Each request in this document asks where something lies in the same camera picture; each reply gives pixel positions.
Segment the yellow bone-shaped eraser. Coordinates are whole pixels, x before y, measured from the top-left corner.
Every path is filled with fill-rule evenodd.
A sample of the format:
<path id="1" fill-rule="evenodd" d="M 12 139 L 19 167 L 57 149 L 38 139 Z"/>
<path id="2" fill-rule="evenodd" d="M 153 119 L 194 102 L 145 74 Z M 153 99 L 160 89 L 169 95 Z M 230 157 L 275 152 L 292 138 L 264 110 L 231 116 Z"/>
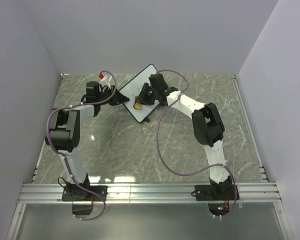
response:
<path id="1" fill-rule="evenodd" d="M 136 110 L 141 110 L 142 109 L 142 105 L 140 103 L 136 102 L 134 104 L 133 108 L 136 109 Z"/>

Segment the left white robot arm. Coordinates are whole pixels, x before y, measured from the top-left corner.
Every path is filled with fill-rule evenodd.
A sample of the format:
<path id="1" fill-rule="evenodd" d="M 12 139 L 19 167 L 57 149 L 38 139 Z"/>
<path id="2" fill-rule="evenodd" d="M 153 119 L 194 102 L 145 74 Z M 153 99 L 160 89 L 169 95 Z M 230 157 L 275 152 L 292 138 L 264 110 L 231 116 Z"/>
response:
<path id="1" fill-rule="evenodd" d="M 102 86 L 97 81 L 90 81 L 79 104 L 54 108 L 48 117 L 45 143 L 59 155 L 66 171 L 66 183 L 76 185 L 73 195 L 79 201 L 86 201 L 91 196 L 91 188 L 85 185 L 89 180 L 88 173 L 77 149 L 81 139 L 81 123 L 96 117 L 102 105 L 117 106 L 129 100 L 115 85 Z"/>

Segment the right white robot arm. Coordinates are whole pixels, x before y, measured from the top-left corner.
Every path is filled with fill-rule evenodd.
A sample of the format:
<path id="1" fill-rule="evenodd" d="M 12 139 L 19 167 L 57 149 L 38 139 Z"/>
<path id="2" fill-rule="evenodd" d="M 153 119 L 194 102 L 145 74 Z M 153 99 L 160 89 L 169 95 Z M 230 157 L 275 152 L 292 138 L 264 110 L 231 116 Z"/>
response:
<path id="1" fill-rule="evenodd" d="M 149 83 L 144 83 L 140 94 L 135 98 L 135 104 L 151 106 L 158 101 L 167 109 L 174 108 L 192 121 L 195 139 L 203 145 L 208 160 L 208 166 L 192 173 L 179 173 L 172 170 L 163 159 L 159 147 L 159 130 L 164 114 L 161 114 L 156 128 L 156 149 L 158 156 L 171 173 L 178 176 L 193 176 L 209 169 L 210 193 L 216 200 L 222 200 L 228 195 L 229 189 L 235 183 L 231 171 L 226 166 L 223 149 L 225 126 L 221 119 L 217 106 L 210 103 L 202 103 L 185 95 L 187 90 L 179 90 L 168 86 L 161 71 L 150 75 Z"/>

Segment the small white whiteboard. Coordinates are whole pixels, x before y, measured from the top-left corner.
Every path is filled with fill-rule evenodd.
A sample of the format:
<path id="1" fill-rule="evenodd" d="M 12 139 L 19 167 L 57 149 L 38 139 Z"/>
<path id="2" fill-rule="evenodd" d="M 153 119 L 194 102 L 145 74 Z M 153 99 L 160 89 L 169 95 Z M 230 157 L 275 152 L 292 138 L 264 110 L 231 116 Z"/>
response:
<path id="1" fill-rule="evenodd" d="M 140 110 L 134 109 L 135 97 L 139 95 L 144 83 L 150 83 L 150 75 L 156 72 L 156 67 L 153 64 L 149 64 L 119 90 L 121 94 L 130 99 L 129 102 L 123 103 L 123 106 L 138 123 L 142 123 L 144 118 L 149 116 L 159 105 L 159 102 L 156 100 L 154 105 L 142 104 Z"/>

